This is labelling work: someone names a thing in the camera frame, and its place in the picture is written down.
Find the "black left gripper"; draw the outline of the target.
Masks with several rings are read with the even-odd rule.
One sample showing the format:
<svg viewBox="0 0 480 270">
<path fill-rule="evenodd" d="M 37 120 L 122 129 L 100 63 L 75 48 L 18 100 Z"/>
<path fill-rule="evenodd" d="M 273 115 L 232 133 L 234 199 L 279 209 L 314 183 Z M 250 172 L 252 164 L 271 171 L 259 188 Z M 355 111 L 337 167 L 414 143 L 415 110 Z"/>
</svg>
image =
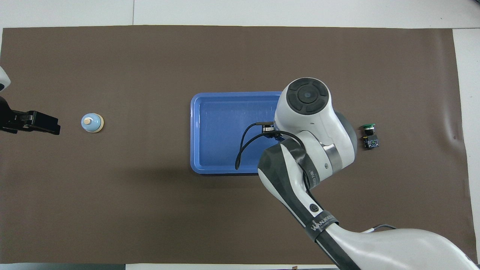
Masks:
<svg viewBox="0 0 480 270">
<path fill-rule="evenodd" d="M 12 110 L 7 101 L 0 98 L 0 129 L 7 133 L 16 134 L 18 131 L 32 132 L 36 129 L 54 135 L 60 135 L 61 126 L 58 118 L 38 111 L 16 111 Z"/>
</svg>

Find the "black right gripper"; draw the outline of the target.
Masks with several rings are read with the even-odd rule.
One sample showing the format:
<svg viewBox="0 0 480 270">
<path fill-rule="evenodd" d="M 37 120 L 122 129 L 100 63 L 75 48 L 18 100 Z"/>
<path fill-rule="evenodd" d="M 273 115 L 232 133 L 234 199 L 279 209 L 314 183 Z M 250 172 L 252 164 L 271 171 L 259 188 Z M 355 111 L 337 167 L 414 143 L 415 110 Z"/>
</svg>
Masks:
<svg viewBox="0 0 480 270">
<path fill-rule="evenodd" d="M 273 124 L 265 124 L 262 125 L 262 136 L 266 137 L 268 139 L 274 139 L 276 141 L 283 141 L 285 140 L 284 135 L 278 133 L 277 130 L 275 130 Z"/>
</svg>

